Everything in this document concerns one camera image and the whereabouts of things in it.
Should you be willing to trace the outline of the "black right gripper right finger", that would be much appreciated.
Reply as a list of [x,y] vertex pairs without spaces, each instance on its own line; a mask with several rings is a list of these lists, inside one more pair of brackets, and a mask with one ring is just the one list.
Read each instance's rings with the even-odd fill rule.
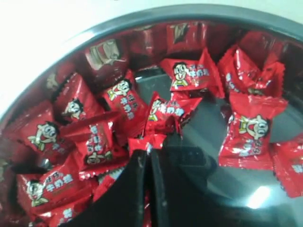
[[229,199],[208,189],[208,178],[217,164],[201,148],[171,134],[150,155],[158,226],[258,226],[248,208],[233,207]]

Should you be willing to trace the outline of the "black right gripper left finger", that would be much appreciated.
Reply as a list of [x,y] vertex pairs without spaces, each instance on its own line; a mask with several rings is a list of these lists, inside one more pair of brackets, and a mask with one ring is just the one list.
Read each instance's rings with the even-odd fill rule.
[[112,187],[84,212],[69,221],[68,226],[141,227],[146,160],[146,151],[134,151]]

